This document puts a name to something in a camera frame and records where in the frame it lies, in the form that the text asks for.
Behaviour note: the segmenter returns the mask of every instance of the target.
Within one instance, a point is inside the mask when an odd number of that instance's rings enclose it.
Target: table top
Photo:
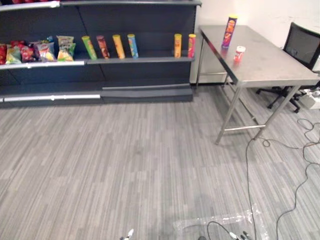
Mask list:
[[[240,87],[315,85],[318,75],[245,25],[236,25],[228,49],[221,47],[226,26],[202,25],[201,35],[231,79]],[[234,61],[237,46],[246,50]]]

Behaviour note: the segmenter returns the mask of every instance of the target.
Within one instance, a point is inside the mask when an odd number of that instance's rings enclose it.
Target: white wall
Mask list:
[[[284,46],[291,22],[320,32],[320,0],[202,0],[202,7],[197,9],[195,32],[199,25],[227,24],[230,14],[238,15],[237,25],[248,25],[278,47]],[[196,56],[199,57],[200,38],[197,40]],[[223,72],[207,46],[205,50],[201,72]],[[198,59],[192,64],[191,83],[196,81],[197,66]],[[222,76],[200,78],[201,83],[222,81]]]
[[[291,22],[320,32],[320,0],[249,0],[248,5],[249,27],[278,47],[284,46]]]

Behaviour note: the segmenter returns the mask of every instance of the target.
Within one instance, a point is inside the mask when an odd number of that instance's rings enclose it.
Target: dark gray shelving unit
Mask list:
[[[0,65],[0,107],[72,103],[191,101],[197,0],[84,0],[0,6],[0,43],[74,36],[74,62]],[[127,34],[134,33],[139,58],[131,57]],[[173,57],[174,34],[182,34],[181,58]],[[112,39],[120,34],[125,59]],[[81,37],[89,35],[98,55],[91,60]],[[103,59],[97,35],[104,35],[110,59]]]

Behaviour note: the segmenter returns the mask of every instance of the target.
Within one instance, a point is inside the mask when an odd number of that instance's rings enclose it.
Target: blue chip can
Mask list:
[[[137,59],[139,55],[138,55],[138,49],[136,44],[136,36],[134,34],[128,34],[127,36],[128,36],[129,46],[131,50],[131,55],[134,59]]]

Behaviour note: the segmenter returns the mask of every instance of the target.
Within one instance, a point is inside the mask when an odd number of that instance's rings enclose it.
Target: chair base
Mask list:
[[[262,92],[267,92],[267,93],[276,94],[276,95],[277,95],[276,99],[267,106],[268,109],[272,109],[272,107],[274,106],[274,104],[275,104],[279,99],[281,99],[282,97],[285,98],[285,97],[288,95],[288,93],[289,93],[289,88],[290,88],[290,86],[285,86],[284,88],[280,88],[280,87],[276,86],[276,87],[273,87],[272,89],[259,88],[255,93],[256,93],[256,94],[260,94],[261,91],[262,91]],[[295,94],[293,95],[293,97],[290,99],[290,103],[295,106],[294,112],[295,112],[296,114],[299,112],[299,110],[300,110],[300,108],[301,108],[301,107],[298,105],[297,101],[299,100],[299,97],[301,97],[301,96],[303,96],[303,95],[304,95],[304,93],[295,93]]]

